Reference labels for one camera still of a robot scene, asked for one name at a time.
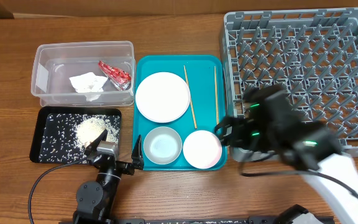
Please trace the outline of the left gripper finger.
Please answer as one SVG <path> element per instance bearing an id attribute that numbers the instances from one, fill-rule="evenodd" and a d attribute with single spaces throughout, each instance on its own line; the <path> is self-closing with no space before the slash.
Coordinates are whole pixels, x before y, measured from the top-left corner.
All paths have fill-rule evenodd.
<path id="1" fill-rule="evenodd" d="M 89 156 L 92 152 L 97 151 L 97 147 L 102 141 L 105 141 L 108 136 L 108 131 L 105 129 L 93 142 L 91 142 L 86 148 L 85 148 L 85 155 Z"/>
<path id="2" fill-rule="evenodd" d="M 142 155 L 142 136 L 138 135 L 131 154 L 132 164 L 135 169 L 144 169 L 144 158 Z"/>

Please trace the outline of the grey bowl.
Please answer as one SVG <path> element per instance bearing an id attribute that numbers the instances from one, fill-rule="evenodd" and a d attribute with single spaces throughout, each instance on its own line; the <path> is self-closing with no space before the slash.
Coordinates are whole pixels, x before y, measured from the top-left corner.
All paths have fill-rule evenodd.
<path id="1" fill-rule="evenodd" d="M 154 164 L 167 165 L 181 154 L 182 140 L 172 128 L 161 126 L 151 130 L 143 143 L 144 155 Z"/>

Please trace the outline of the rice leftovers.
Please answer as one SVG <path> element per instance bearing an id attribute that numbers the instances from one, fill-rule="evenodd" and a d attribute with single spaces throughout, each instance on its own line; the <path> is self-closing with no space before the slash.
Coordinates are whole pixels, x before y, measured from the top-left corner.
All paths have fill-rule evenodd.
<path id="1" fill-rule="evenodd" d="M 108 142 L 119 142 L 121 117 L 50 113 L 42 135 L 39 162 L 67 164 L 85 158 L 85 148 L 105 129 Z"/>

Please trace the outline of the pink bowl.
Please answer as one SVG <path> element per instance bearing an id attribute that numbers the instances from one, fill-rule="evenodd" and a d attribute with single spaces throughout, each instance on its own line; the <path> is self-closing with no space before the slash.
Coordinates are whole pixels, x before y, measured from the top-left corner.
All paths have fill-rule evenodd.
<path id="1" fill-rule="evenodd" d="M 186 161 L 197 169 L 209 169 L 215 166 L 222 152 L 219 139 L 205 130 L 191 133 L 183 143 L 183 155 Z"/>

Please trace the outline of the white napkin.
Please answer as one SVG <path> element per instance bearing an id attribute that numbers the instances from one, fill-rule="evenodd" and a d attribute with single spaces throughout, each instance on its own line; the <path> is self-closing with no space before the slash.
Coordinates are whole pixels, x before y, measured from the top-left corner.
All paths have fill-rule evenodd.
<path id="1" fill-rule="evenodd" d="M 103 86 L 108 78 L 105 76 L 97 76 L 93 72 L 69 78 L 72 87 L 77 93 L 95 93 L 103 92 Z"/>

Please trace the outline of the white round plate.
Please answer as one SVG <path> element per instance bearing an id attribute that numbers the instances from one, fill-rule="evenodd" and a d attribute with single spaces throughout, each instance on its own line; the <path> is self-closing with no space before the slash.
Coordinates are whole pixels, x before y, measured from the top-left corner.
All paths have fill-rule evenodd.
<path id="1" fill-rule="evenodd" d="M 169 123 L 180 118 L 190 105 L 190 89 L 184 79 L 170 72 L 146 77 L 135 93 L 139 112 L 155 123 Z"/>

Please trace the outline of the wooden chopstick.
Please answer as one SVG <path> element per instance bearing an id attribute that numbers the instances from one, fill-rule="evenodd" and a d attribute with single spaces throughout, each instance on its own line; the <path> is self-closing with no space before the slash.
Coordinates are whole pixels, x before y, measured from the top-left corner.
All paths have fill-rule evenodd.
<path id="1" fill-rule="evenodd" d="M 189 92 L 190 92 L 190 108 L 191 108 L 194 128 L 198 129 L 197 122 L 196 122 L 196 117 L 195 117 L 195 111 L 194 111 L 194 107 L 193 107 L 193 102 L 192 102 L 192 98 L 191 98 L 191 91 L 190 91 L 190 84 L 189 84 L 189 81 L 188 81 L 188 74 L 187 74 L 187 70 L 186 70 L 185 65 L 183 66 L 183 70 L 184 70 L 184 74 L 185 74 L 185 81 L 186 81 L 186 84 L 187 84 L 187 86 L 189 88 Z"/>
<path id="2" fill-rule="evenodd" d="M 217 84 L 217 70 L 214 67 L 214 96 L 215 96 L 215 107 L 216 107 L 216 124 L 219 124 L 219 101 L 218 101 L 218 84 Z"/>

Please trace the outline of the red snack wrapper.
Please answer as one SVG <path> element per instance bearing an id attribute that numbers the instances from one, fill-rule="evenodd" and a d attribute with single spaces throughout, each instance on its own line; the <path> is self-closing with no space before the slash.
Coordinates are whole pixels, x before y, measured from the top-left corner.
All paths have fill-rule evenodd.
<path id="1" fill-rule="evenodd" d="M 119 91 L 129 88 L 132 79 L 130 73 L 125 72 L 123 69 L 112 67 L 102 61 L 99 61 L 98 66 Z"/>

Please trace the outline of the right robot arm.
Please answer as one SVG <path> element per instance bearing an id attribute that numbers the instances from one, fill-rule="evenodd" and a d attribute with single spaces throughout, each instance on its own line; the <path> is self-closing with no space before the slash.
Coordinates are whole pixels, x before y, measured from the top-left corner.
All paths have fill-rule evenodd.
<path id="1" fill-rule="evenodd" d="M 322 122 L 304 123 L 280 85 L 246 92 L 246 118 L 225 116 L 214 128 L 223 146 L 272 151 L 291 170 L 247 173 L 250 155 L 239 160 L 244 177 L 299 175 L 331 207 L 341 223 L 358 223 L 358 171 L 335 134 Z"/>

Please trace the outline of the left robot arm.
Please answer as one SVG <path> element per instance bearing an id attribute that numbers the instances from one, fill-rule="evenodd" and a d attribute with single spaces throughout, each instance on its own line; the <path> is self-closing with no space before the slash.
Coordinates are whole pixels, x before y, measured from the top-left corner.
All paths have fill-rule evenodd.
<path id="1" fill-rule="evenodd" d="M 96 180 L 80 185 L 76 192 L 77 208 L 73 223 L 121 223 L 111 214 L 117 189 L 123 175 L 134 175 L 144 168 L 142 137 L 139 136 L 132 150 L 132 162 L 119 161 L 117 144 L 107 141 L 104 130 L 85 148 L 87 162 L 97 168 Z"/>

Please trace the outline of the clear plastic waste bin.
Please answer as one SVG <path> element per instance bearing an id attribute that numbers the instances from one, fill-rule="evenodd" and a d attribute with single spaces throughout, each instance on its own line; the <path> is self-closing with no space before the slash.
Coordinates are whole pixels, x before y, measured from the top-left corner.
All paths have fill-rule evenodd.
<path id="1" fill-rule="evenodd" d="M 88 72 L 106 77 L 99 61 L 130 73 L 129 88 L 119 91 L 107 80 L 103 92 L 77 93 L 69 78 Z M 35 54 L 31 93 L 42 106 L 129 106 L 134 103 L 135 66 L 134 46 L 129 41 L 43 44 Z"/>

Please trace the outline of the grey plastic dishwasher rack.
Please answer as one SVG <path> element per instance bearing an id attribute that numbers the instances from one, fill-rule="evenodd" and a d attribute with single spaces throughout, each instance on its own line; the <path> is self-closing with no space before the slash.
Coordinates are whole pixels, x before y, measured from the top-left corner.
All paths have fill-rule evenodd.
<path id="1" fill-rule="evenodd" d="M 246 115 L 245 92 L 281 85 L 358 157 L 358 7 L 229 12 L 221 39 L 228 115 Z"/>

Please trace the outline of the black rectangular tray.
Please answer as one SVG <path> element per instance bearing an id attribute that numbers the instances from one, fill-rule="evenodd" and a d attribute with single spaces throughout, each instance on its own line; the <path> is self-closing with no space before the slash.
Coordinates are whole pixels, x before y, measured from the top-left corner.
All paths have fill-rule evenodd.
<path id="1" fill-rule="evenodd" d="M 29 158 L 34 163 L 67 164 L 86 157 L 85 148 L 107 131 L 119 144 L 122 114 L 115 108 L 43 107 L 37 117 Z"/>

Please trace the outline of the teal plastic serving tray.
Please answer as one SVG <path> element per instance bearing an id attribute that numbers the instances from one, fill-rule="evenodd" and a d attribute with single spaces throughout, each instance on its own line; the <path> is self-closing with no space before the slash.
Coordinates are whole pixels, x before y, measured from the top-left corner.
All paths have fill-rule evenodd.
<path id="1" fill-rule="evenodd" d="M 219 121 L 226 114 L 224 99 L 224 80 L 222 65 L 218 58 L 212 55 L 149 55 L 142 58 L 137 64 L 135 81 L 135 93 L 137 87 L 146 77 L 157 72 L 170 72 L 178 75 L 185 81 L 183 66 L 186 66 L 188 81 L 190 84 L 191 98 L 195 111 L 198 129 L 194 128 L 190 105 L 180 118 L 169 123 L 155 123 L 145 118 L 134 107 L 133 138 L 142 136 L 142 155 L 144 157 L 144 169 L 152 171 L 193 171 L 193 170 L 218 170 L 227 161 L 227 149 L 222 146 L 223 152 L 219 162 L 209 169 L 197 169 L 191 166 L 183 155 L 183 143 L 193 132 L 198 130 L 209 131 L 214 134 L 216 124 L 216 107 L 214 96 L 214 67 L 217 70 Z M 179 157 L 167 165 L 157 165 L 151 162 L 145 155 L 143 143 L 146 135 L 154 128 L 166 126 L 174 129 L 181 137 L 182 149 Z"/>

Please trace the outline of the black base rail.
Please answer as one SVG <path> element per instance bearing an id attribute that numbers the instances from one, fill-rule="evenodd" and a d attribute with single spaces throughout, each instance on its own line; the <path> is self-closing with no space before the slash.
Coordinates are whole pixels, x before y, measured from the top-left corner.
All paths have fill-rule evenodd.
<path id="1" fill-rule="evenodd" d="M 142 218 L 116 218 L 107 221 L 91 221 L 80 218 L 75 221 L 62 221 L 69 223 L 119 223 L 119 224 L 273 224 L 273 223 L 325 223 L 335 224 L 333 217 L 316 217 L 306 208 L 296 204 L 278 216 L 249 216 L 246 218 L 208 218 L 208 219 L 168 219 L 144 220 Z"/>

